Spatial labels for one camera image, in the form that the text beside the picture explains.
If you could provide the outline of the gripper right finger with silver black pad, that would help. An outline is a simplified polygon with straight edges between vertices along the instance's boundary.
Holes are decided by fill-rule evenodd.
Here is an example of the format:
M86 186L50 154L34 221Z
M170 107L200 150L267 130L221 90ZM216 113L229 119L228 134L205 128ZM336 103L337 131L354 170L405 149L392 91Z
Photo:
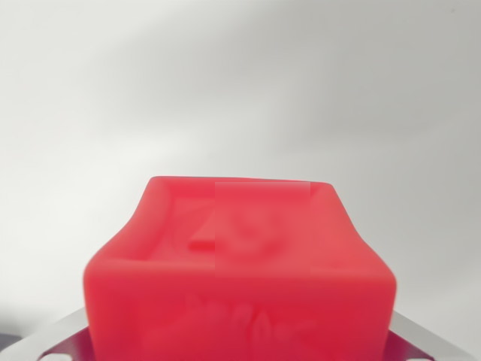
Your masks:
M470 360L470 354L395 311L383 360Z

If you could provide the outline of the gripper left finger with silver black pad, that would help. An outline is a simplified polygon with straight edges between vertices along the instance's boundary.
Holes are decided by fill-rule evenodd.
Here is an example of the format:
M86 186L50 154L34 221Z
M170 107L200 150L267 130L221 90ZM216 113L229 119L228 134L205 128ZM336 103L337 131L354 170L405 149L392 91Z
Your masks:
M81 308L5 349L6 360L95 360Z

